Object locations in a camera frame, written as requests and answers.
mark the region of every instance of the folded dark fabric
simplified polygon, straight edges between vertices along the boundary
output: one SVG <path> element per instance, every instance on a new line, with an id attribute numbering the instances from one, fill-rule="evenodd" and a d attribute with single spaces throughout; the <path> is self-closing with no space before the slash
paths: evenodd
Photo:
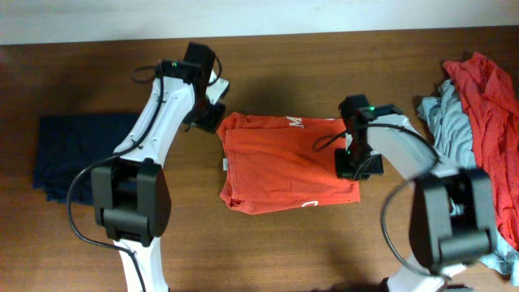
<path id="1" fill-rule="evenodd" d="M 64 203 L 72 179 L 94 161 L 110 156 L 138 117 L 138 114 L 41 117 L 32 187 L 43 189 L 47 200 Z M 72 199 L 92 204 L 89 177 L 78 185 Z"/>

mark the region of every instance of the wooden surface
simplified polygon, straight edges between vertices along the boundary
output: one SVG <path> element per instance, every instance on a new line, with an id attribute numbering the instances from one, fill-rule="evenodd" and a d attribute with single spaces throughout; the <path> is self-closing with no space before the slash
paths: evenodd
<path id="1" fill-rule="evenodd" d="M 441 63 L 486 54 L 519 84 L 519 28 L 349 32 L 200 39 L 231 83 L 228 113 L 336 117 L 345 96 L 364 92 L 373 105 L 394 103 L 423 133 L 419 97 L 444 79 Z M 140 112 L 149 85 L 135 67 L 181 58 L 188 40 L 3 46 L 0 78 L 0 290 L 123 291 L 119 254 L 79 241 L 65 206 L 32 189 L 38 119 L 47 114 Z M 308 291 L 335 283 L 378 283 L 399 264 L 379 228 L 382 199 L 400 178 L 361 184 L 362 202 L 259 216 L 230 211 L 221 143 L 197 129 L 178 133 L 165 176 L 173 202 L 162 242 L 172 290 Z M 79 228 L 105 238 L 92 208 L 75 207 Z M 409 254 L 410 193 L 389 213 L 396 245 Z M 479 291 L 512 290 L 477 264 L 454 278 Z"/>

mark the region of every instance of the red cloth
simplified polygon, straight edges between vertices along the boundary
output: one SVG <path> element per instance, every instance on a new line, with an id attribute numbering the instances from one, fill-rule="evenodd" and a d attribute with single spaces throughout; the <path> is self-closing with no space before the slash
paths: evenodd
<path id="1" fill-rule="evenodd" d="M 480 53 L 466 62 L 446 62 L 444 68 L 470 118 L 476 165 L 491 177 L 498 230 L 517 250 L 519 102 L 514 97 L 512 79 Z"/>
<path id="2" fill-rule="evenodd" d="M 248 214 L 359 202 L 358 183 L 335 173 L 334 149 L 345 140 L 312 150 L 318 138 L 343 130 L 340 119 L 231 114 L 217 131 L 228 159 L 221 199 Z"/>

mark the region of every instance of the orange t-shirt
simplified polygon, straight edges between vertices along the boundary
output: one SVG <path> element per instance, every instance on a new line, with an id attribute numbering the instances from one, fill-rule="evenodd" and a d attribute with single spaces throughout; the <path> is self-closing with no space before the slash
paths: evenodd
<path id="1" fill-rule="evenodd" d="M 220 197 L 248 214 L 359 202 L 358 183 L 336 176 L 334 149 L 345 140 L 312 149 L 318 138 L 343 130 L 338 118 L 231 114 L 217 131 L 228 161 Z"/>

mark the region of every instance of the pile of clothes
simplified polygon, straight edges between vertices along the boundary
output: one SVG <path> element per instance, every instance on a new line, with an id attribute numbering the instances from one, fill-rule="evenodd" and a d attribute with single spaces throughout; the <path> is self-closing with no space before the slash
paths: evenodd
<path id="1" fill-rule="evenodd" d="M 490 175 L 500 236 L 496 251 L 480 261 L 519 286 L 519 102 L 512 79 L 480 53 L 444 69 L 451 79 L 440 86 L 441 97 L 423 98 L 418 116 L 439 152 Z"/>

